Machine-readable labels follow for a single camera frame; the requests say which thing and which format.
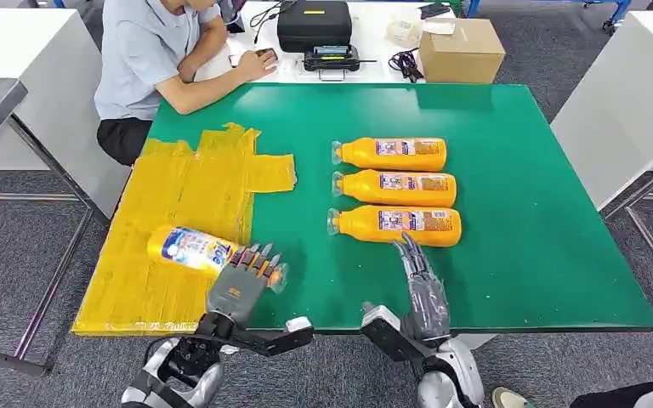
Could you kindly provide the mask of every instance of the gray carpet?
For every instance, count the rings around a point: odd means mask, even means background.
[[[481,15],[492,20],[508,52],[497,80],[529,85],[551,120],[604,46],[599,24],[611,10],[485,0]],[[98,19],[88,25],[100,38]],[[40,173],[7,176],[0,177],[0,190],[60,190]],[[653,229],[653,203],[639,210]],[[69,204],[0,204],[0,350],[15,348],[80,217],[81,209]],[[649,248],[624,214],[610,229],[653,304]],[[32,360],[55,361],[53,374],[32,379],[0,370],[0,407],[117,406],[147,340],[69,333],[104,238],[91,223],[29,353]],[[564,407],[579,394],[653,381],[653,332],[502,335],[476,358],[487,390],[504,385],[538,408]],[[318,337],[271,360],[236,354],[226,358],[226,372],[216,407],[415,406],[410,368],[388,361],[361,337]]]

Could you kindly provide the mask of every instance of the shoe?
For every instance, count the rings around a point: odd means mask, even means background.
[[[534,408],[525,397],[505,387],[497,387],[491,391],[491,402],[494,408]]]

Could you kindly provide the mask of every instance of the black pants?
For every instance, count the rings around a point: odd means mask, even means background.
[[[107,155],[124,166],[131,166],[144,147],[149,129],[151,121],[135,117],[104,119],[96,131],[96,139]]]
[[[619,388],[606,393],[593,393],[577,397],[570,408],[634,408],[639,397],[653,391],[653,382]]]

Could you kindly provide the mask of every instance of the yellow tape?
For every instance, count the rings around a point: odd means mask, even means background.
[[[247,168],[246,190],[252,193],[291,191],[297,182],[292,155],[251,156]]]
[[[156,227],[183,225],[247,244],[253,192],[291,190],[293,158],[255,156],[259,131],[234,123],[184,142],[147,140],[71,330],[84,336],[193,332],[211,278],[146,254]]]

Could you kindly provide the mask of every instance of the man's hand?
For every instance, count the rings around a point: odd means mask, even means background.
[[[188,57],[182,59],[181,62],[179,62],[179,66],[177,66],[177,69],[179,70],[179,78],[184,82],[194,82],[194,77],[200,67],[201,65],[199,65],[198,61],[195,59],[190,59]]]
[[[253,51],[246,51],[239,59],[235,70],[239,72],[244,81],[254,81],[276,70],[276,55],[273,51],[266,52],[258,57]]]

